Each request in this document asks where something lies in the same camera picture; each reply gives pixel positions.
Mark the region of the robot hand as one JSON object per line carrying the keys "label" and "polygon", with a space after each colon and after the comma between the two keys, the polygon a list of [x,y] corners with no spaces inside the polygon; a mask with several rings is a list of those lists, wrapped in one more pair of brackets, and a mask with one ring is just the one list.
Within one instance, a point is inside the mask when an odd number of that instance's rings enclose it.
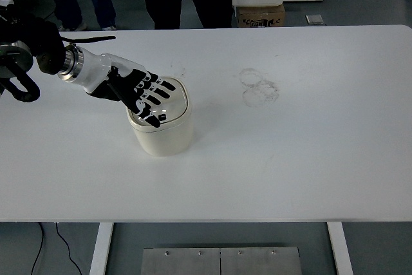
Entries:
{"label": "robot hand", "polygon": [[145,123],[160,127],[154,109],[176,93],[176,86],[133,61],[108,53],[82,52],[83,65],[73,79],[75,84],[92,97],[122,102]]}

